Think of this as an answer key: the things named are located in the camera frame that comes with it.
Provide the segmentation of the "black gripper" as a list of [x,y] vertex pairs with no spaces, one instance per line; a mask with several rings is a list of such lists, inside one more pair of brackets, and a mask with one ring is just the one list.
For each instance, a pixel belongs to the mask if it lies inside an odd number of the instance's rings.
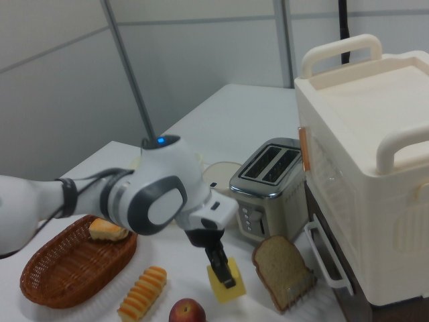
[[190,243],[197,248],[205,248],[210,262],[207,267],[208,278],[212,288],[233,288],[236,281],[228,265],[228,259],[221,246],[225,230],[193,229],[185,231]]

